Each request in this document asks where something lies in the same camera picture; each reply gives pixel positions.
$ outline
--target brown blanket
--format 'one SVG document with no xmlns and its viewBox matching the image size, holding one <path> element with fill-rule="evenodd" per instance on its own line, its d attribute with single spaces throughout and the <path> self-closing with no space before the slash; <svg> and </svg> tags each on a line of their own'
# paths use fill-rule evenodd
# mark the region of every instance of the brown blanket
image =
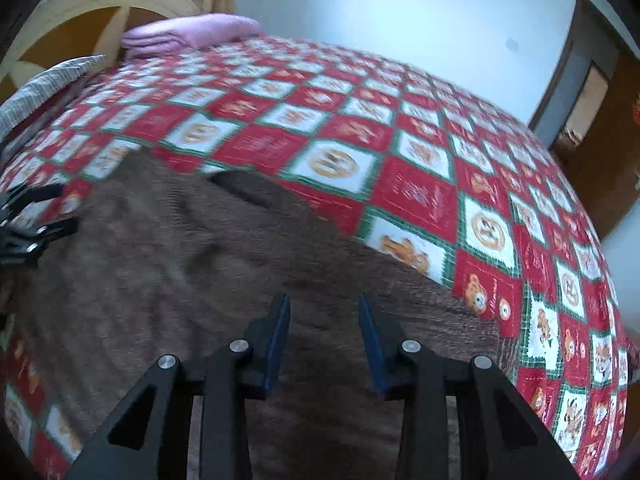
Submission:
<svg viewBox="0 0 640 480">
<path fill-rule="evenodd" d="M 360 292 L 377 294 L 441 355 L 496 356 L 494 322 L 258 174 L 208 182 L 132 153 L 82 216 L 79 233 L 52 244 L 11 301 L 82 439 L 158 356 L 186 360 L 226 344 L 277 291 L 289 293 L 292 319 L 280 384 L 248 407 L 256 478 L 393 477 L 402 406 L 370 383 Z"/>
</svg>

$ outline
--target metal screw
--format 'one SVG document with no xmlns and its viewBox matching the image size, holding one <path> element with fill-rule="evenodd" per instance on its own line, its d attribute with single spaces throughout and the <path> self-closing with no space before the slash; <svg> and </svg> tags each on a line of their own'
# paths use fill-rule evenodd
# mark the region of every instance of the metal screw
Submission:
<svg viewBox="0 0 640 480">
<path fill-rule="evenodd" d="M 158 366 L 162 368 L 162 370 L 168 370 L 169 368 L 173 368 L 175 365 L 175 357 L 172 355 L 163 355 L 158 359 Z"/>
<path fill-rule="evenodd" d="M 474 358 L 474 365 L 481 370 L 488 370 L 492 365 L 491 359 L 486 355 L 479 355 Z"/>
<path fill-rule="evenodd" d="M 235 339 L 229 345 L 229 349 L 232 352 L 240 353 L 249 348 L 249 342 L 245 339 Z"/>
<path fill-rule="evenodd" d="M 420 346 L 420 343 L 413 339 L 402 341 L 402 350 L 409 352 L 409 354 L 415 354 L 416 352 L 419 352 L 421 348 L 422 346 Z"/>
</svg>

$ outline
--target brown door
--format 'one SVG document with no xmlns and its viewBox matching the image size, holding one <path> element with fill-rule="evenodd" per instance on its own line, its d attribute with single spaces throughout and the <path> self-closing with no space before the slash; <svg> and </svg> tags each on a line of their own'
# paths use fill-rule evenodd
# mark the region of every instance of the brown door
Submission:
<svg viewBox="0 0 640 480">
<path fill-rule="evenodd" d="M 640 61 L 620 54 L 602 106 L 564 172 L 603 239 L 640 196 Z"/>
</svg>

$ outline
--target pink blanket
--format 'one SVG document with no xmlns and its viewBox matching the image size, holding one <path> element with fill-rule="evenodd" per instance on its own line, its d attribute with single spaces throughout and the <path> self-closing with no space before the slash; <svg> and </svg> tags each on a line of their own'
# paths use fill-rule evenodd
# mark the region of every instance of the pink blanket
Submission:
<svg viewBox="0 0 640 480">
<path fill-rule="evenodd" d="M 260 34 L 260 24 L 232 14 L 201 14 L 132 28 L 122 36 L 126 59 L 177 54 Z"/>
</svg>

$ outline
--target pillow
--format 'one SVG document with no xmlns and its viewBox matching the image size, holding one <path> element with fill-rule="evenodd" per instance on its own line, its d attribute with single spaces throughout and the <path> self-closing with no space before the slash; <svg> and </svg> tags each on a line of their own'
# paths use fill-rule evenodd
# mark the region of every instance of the pillow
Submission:
<svg viewBox="0 0 640 480">
<path fill-rule="evenodd" d="M 0 142 L 43 103 L 79 77 L 100 67 L 104 56 L 69 59 L 35 75 L 0 106 Z"/>
</svg>

